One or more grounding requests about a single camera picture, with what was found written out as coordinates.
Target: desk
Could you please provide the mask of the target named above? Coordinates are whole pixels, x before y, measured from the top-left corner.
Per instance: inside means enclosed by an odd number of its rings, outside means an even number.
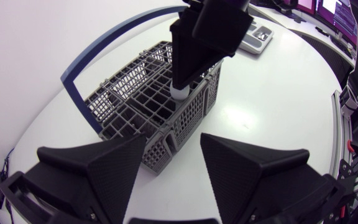
[[[168,30],[174,20],[135,36],[95,62],[76,80],[80,93],[86,97],[143,49],[160,40],[171,41]],[[273,22],[255,20],[274,30],[272,41],[261,55],[238,50],[233,58],[224,59],[216,104],[159,176],[139,169],[124,223],[132,217],[220,220],[201,152],[202,132],[275,149],[308,149],[308,164],[320,174],[329,172],[331,95],[340,90],[336,77],[302,38]],[[98,141],[62,90],[21,137],[11,155],[11,174],[35,165],[40,146],[74,147]],[[14,221],[24,223],[16,211]]]
[[[338,53],[343,59],[345,59],[353,67],[356,64],[356,61],[354,59],[350,59],[342,50],[340,50],[338,47],[336,47],[336,45],[334,45],[331,42],[329,37],[318,32],[315,27],[318,26],[319,28],[322,28],[325,31],[328,30],[327,32],[329,32],[331,35],[335,34],[334,31],[327,28],[325,25],[318,22],[316,19],[312,18],[311,16],[306,15],[305,13],[302,13],[300,11],[294,10],[293,12],[295,14],[303,17],[307,21],[307,22],[301,22],[299,24],[295,22],[293,19],[284,16],[283,14],[277,12],[274,9],[269,9],[269,8],[259,7],[253,4],[249,4],[249,10],[254,10],[260,13],[261,15],[265,16],[266,18],[270,19],[271,21],[280,24],[281,26],[284,26],[287,29],[293,30],[297,33],[301,33],[303,35],[306,35],[323,43],[325,46],[329,47],[330,49],[333,49],[336,53]]]

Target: basket handle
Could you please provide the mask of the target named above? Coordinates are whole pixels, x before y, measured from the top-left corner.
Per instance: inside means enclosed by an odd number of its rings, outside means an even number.
[[[97,38],[87,48],[85,48],[85,50],[82,51],[82,53],[80,53],[76,59],[74,59],[74,61],[70,64],[70,66],[68,66],[63,75],[60,77],[63,86],[66,88],[66,91],[70,95],[71,99],[74,101],[74,104],[77,106],[77,108],[87,120],[87,122],[91,125],[91,127],[96,131],[96,133],[100,133],[102,131],[102,127],[98,124],[89,109],[86,107],[80,93],[74,85],[75,78],[87,66],[87,64],[89,64],[90,61],[95,58],[95,56],[97,56],[100,51],[102,51],[102,49],[107,47],[111,42],[116,40],[122,34],[125,34],[133,27],[150,19],[169,13],[182,12],[183,10],[185,10],[185,8],[186,6],[168,6],[161,7],[158,9],[152,9],[116,25],[115,27],[101,35],[99,38]]]

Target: black mount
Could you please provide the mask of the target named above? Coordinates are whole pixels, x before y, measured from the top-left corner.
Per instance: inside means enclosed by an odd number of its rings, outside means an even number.
[[[233,57],[253,18],[225,0],[185,1],[170,27],[173,87],[181,90],[225,56]]]

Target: black cable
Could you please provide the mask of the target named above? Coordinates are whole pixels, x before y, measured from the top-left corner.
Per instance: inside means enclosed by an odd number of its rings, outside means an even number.
[[[12,151],[14,149],[15,148],[11,149],[9,151],[9,153],[7,154],[7,156],[5,157],[5,159],[4,159],[4,165],[3,165],[2,171],[1,171],[1,179],[2,179],[2,181],[6,180],[8,178],[8,175],[9,175],[9,156],[11,155],[11,153],[12,153]],[[9,212],[9,214],[11,216],[12,224],[14,224],[11,203],[9,203],[8,200],[5,200],[5,207],[6,207],[7,212]]]

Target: computer monitor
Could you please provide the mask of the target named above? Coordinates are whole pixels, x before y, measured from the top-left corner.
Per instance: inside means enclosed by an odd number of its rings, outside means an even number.
[[[357,24],[351,11],[349,0],[317,0],[316,18],[343,38],[357,45]]]
[[[298,6],[296,8],[302,12],[314,15],[316,10],[316,0],[298,0]]]

